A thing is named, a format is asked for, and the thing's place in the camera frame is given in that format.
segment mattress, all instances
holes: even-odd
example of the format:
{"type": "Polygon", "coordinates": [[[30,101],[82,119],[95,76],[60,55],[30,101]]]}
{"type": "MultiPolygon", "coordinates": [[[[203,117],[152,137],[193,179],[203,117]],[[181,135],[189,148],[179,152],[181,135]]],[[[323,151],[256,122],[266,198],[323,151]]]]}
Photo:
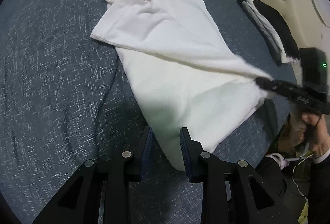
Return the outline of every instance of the mattress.
{"type": "MultiPolygon", "coordinates": [[[[276,79],[295,82],[236,0],[204,0],[231,51],[276,79]]],[[[87,158],[135,145],[146,122],[113,46],[89,35],[103,0],[3,0],[0,5],[0,191],[25,223],[87,158]]],[[[267,100],[215,150],[256,166],[289,113],[267,100]]],[[[132,183],[132,223],[197,223],[202,184],[175,170],[157,142],[150,176],[132,183]]]]}

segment metal screw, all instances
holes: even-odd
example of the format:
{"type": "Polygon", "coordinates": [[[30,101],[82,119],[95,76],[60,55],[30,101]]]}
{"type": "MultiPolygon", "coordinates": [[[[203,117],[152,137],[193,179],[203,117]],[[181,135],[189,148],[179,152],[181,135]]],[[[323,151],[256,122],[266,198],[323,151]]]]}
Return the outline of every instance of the metal screw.
{"type": "Polygon", "coordinates": [[[240,160],[240,161],[238,161],[238,165],[239,165],[240,167],[247,167],[247,161],[245,161],[245,160],[240,160]]]}
{"type": "Polygon", "coordinates": [[[84,162],[85,166],[86,167],[91,167],[94,165],[94,161],[93,160],[87,160],[84,162]]]}
{"type": "Polygon", "coordinates": [[[121,155],[124,158],[128,158],[132,156],[132,153],[130,151],[124,151],[121,155]]]}
{"type": "Polygon", "coordinates": [[[201,152],[201,157],[203,157],[203,158],[209,158],[210,156],[211,156],[211,154],[207,151],[201,152]]]}

